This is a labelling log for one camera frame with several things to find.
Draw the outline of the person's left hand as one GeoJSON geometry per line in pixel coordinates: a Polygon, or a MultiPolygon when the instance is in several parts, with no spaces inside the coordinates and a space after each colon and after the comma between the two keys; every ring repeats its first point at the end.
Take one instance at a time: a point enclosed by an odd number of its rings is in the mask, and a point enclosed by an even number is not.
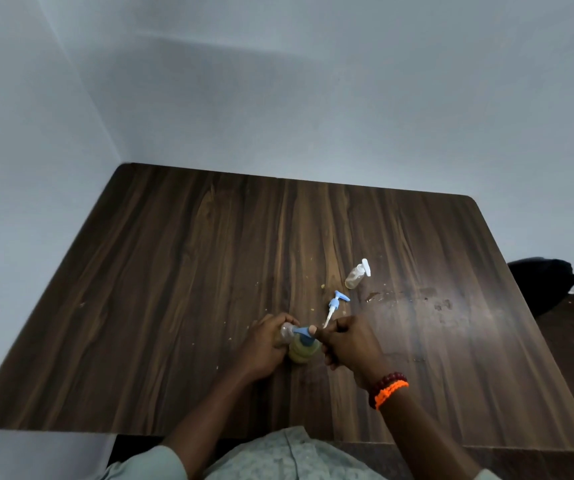
{"type": "Polygon", "coordinates": [[[250,325],[247,336],[239,348],[234,362],[234,370],[243,378],[245,385],[267,378],[279,366],[260,364],[260,321],[263,318],[250,325]]]}

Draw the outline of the person's right hand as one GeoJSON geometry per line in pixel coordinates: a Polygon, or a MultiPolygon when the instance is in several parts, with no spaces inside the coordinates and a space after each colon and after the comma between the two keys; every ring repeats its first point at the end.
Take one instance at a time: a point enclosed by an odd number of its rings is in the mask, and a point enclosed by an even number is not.
{"type": "Polygon", "coordinates": [[[340,317],[327,327],[333,327],[333,343],[321,343],[321,350],[329,369],[346,367],[363,390],[371,390],[393,372],[390,360],[366,318],[359,315],[340,317]]]}

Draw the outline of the bottle with yellowish liquid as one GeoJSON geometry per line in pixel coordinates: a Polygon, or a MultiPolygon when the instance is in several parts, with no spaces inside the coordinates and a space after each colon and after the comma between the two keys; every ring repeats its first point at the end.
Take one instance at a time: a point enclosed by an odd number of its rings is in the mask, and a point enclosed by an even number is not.
{"type": "Polygon", "coordinates": [[[320,350],[321,344],[315,339],[311,343],[304,344],[300,339],[305,339],[305,337],[298,335],[291,342],[288,349],[288,358],[297,365],[304,365],[312,360],[320,350]]]}

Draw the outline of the person's right forearm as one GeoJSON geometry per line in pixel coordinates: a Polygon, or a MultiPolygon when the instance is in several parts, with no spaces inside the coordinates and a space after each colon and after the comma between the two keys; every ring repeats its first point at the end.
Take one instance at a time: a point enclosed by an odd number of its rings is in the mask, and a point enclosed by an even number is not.
{"type": "Polygon", "coordinates": [[[427,414],[399,374],[367,391],[415,480],[475,480],[483,471],[427,414]]]}

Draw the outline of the person's left forearm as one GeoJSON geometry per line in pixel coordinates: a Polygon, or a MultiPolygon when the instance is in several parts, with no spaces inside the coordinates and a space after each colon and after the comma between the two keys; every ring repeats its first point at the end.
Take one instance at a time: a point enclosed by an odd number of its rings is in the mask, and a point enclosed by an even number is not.
{"type": "Polygon", "coordinates": [[[235,404],[254,382],[266,378],[273,369],[236,364],[221,374],[206,396],[164,439],[163,445],[179,458],[188,480],[194,480],[205,467],[235,404]]]}

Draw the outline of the blue and white pump dispenser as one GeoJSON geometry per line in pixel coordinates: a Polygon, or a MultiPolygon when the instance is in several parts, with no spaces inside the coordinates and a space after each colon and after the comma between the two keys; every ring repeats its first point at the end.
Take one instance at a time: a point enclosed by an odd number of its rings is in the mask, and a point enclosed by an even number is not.
{"type": "Polygon", "coordinates": [[[333,314],[339,308],[341,301],[348,303],[350,302],[350,298],[347,297],[347,295],[343,294],[341,291],[336,290],[334,292],[334,297],[331,298],[329,302],[329,311],[323,324],[323,328],[326,328],[329,325],[333,317],[333,314]]]}

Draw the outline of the small white-capped spray bottle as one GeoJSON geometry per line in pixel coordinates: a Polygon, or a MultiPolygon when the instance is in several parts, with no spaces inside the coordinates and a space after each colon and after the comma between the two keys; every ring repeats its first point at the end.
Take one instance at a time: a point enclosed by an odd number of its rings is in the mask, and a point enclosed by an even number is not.
{"type": "Polygon", "coordinates": [[[357,288],[365,277],[371,276],[371,267],[366,258],[363,258],[347,275],[345,287],[349,290],[357,288]]]}

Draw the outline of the light patterned shirt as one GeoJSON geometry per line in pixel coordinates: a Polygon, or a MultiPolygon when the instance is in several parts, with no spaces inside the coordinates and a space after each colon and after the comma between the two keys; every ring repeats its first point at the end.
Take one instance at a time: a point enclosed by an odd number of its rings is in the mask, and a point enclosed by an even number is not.
{"type": "Polygon", "coordinates": [[[384,476],[296,426],[234,447],[212,465],[191,469],[170,445],[117,461],[85,480],[386,480],[384,476]]]}

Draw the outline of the black bag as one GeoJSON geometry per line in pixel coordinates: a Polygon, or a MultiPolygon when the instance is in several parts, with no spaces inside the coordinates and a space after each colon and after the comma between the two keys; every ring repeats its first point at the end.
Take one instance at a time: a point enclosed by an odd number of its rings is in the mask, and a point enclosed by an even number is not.
{"type": "Polygon", "coordinates": [[[561,259],[523,258],[508,268],[534,318],[551,311],[574,287],[572,265],[561,259]]]}

